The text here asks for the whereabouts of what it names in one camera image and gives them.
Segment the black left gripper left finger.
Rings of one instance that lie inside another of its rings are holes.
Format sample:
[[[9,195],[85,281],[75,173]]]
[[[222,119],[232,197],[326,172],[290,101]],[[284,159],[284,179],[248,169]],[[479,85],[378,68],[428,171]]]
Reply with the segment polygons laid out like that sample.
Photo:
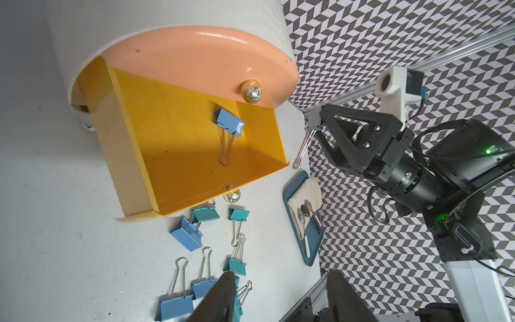
[[[236,276],[231,271],[224,272],[187,321],[231,322],[235,302]]]

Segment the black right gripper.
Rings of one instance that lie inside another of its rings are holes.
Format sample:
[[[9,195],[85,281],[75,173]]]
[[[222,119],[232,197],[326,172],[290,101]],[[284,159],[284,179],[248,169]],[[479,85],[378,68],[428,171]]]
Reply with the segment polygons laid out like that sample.
[[[475,118],[393,140],[402,123],[392,114],[327,104],[321,120],[335,140],[331,146],[322,131],[315,134],[329,163],[350,175],[366,169],[364,176],[398,213],[478,213],[485,191],[514,175],[514,146]],[[422,136],[444,130],[424,152]]]

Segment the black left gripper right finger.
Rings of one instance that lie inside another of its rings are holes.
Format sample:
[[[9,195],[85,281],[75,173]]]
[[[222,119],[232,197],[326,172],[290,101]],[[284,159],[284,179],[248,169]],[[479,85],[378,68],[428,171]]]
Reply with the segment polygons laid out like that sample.
[[[378,321],[342,271],[329,271],[326,290],[329,302],[327,321]]]

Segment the blue binder clip bottom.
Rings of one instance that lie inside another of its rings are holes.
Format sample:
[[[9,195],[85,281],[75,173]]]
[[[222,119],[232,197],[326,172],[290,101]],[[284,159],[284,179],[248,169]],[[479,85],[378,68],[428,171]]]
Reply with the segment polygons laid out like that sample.
[[[213,112],[215,125],[221,128],[222,149],[219,161],[225,166],[231,165],[231,150],[236,138],[241,138],[245,122],[231,114],[224,108],[216,109]],[[225,134],[231,135],[229,143],[225,144]]]

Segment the yellow drawer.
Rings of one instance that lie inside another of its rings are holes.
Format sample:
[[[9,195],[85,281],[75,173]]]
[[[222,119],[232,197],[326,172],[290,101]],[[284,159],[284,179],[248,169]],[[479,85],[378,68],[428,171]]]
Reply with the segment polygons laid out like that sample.
[[[122,207],[121,222],[176,213],[220,197],[288,166],[276,113],[117,70],[102,57],[78,85]],[[221,128],[214,110],[245,122],[220,163]]]

